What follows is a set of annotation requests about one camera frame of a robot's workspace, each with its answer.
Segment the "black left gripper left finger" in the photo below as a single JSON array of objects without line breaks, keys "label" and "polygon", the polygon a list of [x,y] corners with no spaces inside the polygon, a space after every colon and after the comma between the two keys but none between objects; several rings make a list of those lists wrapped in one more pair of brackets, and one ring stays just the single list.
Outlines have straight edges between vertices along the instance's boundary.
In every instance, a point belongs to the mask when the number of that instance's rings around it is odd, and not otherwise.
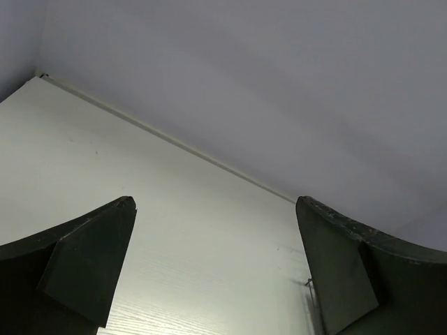
[{"label": "black left gripper left finger", "polygon": [[123,196],[1,246],[2,334],[96,334],[107,325],[135,224]]}]

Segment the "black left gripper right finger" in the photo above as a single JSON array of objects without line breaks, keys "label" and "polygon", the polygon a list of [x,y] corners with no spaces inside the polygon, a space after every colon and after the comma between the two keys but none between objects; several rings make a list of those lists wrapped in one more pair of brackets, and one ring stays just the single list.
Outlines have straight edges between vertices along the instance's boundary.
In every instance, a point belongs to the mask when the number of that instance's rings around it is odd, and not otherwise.
[{"label": "black left gripper right finger", "polygon": [[446,252],[309,196],[298,198],[295,210],[326,334],[446,333]]}]

